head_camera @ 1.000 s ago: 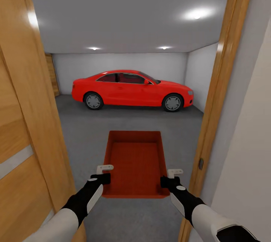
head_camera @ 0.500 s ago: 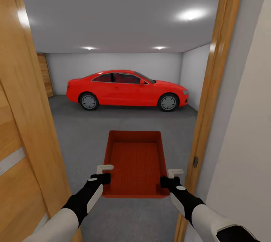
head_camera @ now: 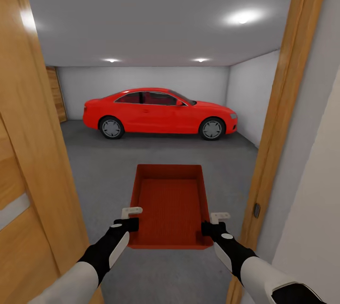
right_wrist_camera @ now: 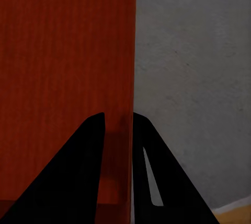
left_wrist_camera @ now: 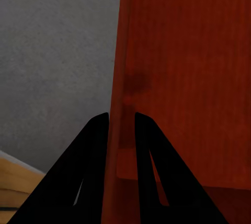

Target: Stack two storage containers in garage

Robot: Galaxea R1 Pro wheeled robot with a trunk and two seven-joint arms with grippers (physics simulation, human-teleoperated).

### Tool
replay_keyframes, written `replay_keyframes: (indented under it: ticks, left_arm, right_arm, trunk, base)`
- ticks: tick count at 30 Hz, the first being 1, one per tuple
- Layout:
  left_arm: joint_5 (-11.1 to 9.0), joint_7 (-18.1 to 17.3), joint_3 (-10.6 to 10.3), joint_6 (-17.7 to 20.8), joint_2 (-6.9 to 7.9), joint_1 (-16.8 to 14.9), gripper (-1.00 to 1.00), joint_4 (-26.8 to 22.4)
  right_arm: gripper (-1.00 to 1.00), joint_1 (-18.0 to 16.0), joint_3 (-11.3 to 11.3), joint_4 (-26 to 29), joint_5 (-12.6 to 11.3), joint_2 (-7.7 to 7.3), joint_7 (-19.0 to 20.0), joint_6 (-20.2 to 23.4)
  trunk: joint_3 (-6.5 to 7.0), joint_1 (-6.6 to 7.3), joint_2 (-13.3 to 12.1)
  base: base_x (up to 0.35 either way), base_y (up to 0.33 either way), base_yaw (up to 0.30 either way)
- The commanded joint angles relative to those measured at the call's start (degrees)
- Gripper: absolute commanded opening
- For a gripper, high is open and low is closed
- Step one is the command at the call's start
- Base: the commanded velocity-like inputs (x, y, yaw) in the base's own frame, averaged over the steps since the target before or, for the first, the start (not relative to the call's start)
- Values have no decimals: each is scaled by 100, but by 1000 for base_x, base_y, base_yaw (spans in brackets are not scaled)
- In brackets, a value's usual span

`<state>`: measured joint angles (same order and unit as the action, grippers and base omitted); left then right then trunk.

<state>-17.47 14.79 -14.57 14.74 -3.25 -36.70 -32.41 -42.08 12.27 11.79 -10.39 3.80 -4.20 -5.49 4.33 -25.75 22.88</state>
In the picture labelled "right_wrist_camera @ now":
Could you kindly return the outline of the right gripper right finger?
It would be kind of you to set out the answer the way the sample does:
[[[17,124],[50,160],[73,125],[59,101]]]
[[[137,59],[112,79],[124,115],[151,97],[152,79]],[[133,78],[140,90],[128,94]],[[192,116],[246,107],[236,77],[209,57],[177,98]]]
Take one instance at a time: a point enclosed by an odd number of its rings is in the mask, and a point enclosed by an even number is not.
[[[144,151],[164,206],[151,201]],[[132,167],[135,224],[219,224],[151,123],[133,113]]]

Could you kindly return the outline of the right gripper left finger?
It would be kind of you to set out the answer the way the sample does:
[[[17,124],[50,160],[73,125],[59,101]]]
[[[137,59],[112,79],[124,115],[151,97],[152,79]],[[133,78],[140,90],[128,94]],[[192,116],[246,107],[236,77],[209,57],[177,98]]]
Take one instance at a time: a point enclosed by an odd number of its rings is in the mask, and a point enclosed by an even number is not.
[[[87,118],[0,224],[94,224],[105,114]]]

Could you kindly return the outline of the storage box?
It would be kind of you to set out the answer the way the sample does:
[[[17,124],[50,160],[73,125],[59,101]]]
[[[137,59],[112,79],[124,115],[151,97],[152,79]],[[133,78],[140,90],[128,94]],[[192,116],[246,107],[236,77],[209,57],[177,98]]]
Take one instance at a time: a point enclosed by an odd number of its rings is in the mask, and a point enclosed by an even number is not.
[[[105,114],[94,224],[131,224],[136,0],[0,0],[0,219]]]

